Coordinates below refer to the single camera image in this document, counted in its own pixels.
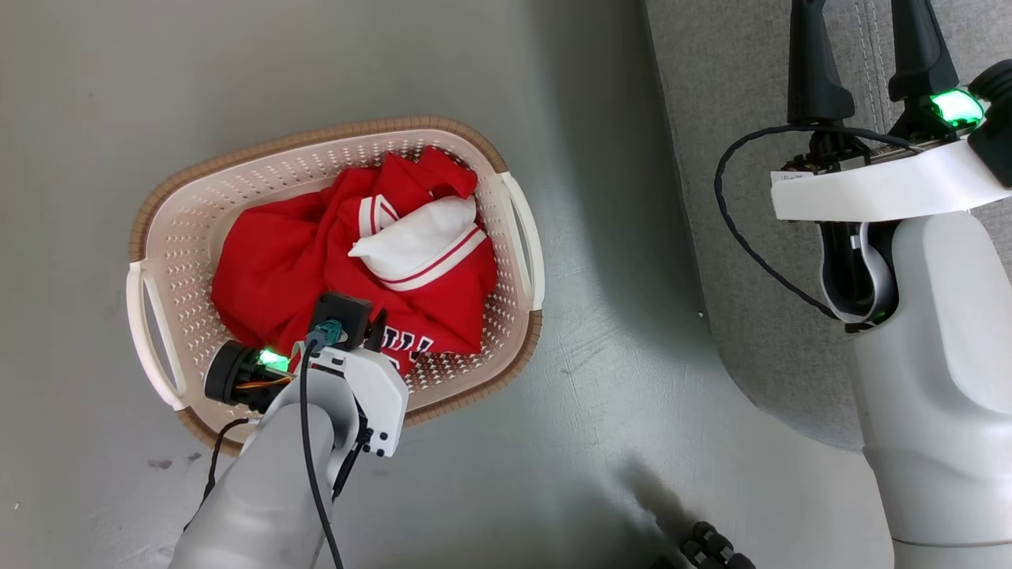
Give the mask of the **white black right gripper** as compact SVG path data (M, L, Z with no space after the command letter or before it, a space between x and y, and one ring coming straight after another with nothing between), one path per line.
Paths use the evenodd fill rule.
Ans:
M852 118L825 27L824 1L792 1L789 19L788 121ZM940 95L959 86L957 69L930 1L890 1L895 74L893 102ZM889 222L969 210L1010 197L1010 70L997 62L971 82L989 102L968 136L907 157L838 173L778 180L775 217L810 222Z

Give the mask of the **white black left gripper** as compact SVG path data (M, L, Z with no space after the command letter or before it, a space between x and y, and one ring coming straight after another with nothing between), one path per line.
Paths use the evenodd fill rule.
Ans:
M308 357L308 404L329 415L335 442L357 437L362 451L393 456L400 443L409 391L393 364L380 354L387 328L387 311L380 310L365 336L365 349L344 352L324 347ZM266 422L288 405L299 405L301 373L283 374L260 363L260 352L230 340L225 342L206 375L205 395L213 401L246 406Z

